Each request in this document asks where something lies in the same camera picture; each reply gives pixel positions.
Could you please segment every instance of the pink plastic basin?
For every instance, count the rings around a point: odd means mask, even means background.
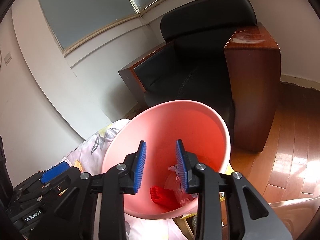
[[[230,159],[230,137],[222,118],[207,105],[177,100],[154,106],[137,115],[116,135],[102,165],[102,172],[125,156],[137,151],[141,140],[147,143],[147,158],[141,188],[136,195],[124,195],[124,211],[128,215],[150,220],[175,218],[196,212],[198,199],[168,212],[153,203],[149,189],[163,187],[177,164],[175,144],[182,139],[186,151],[197,155],[215,171],[224,173]]]

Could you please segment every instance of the light switch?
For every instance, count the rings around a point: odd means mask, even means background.
[[[4,62],[5,62],[5,65],[7,66],[7,64],[10,62],[10,60],[12,59],[11,57],[11,53],[9,52],[7,54],[7,56],[4,57]]]

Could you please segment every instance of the silver bolt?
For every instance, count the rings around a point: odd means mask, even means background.
[[[196,165],[196,168],[197,168],[198,170],[201,170],[201,171],[203,171],[206,167],[207,167],[207,166],[205,166],[203,163],[198,163],[198,164]]]
[[[241,179],[242,174],[240,172],[236,171],[235,173],[233,173],[233,177],[235,177],[236,179]]]
[[[126,168],[126,165],[124,163],[120,163],[117,165],[117,170],[123,171]]]
[[[87,172],[81,173],[80,178],[81,179],[88,179],[90,177],[90,174]]]

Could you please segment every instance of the red cloth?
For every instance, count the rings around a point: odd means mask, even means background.
[[[150,188],[151,199],[154,203],[168,208],[170,211],[180,208],[175,193],[171,189],[165,189],[159,186]]]

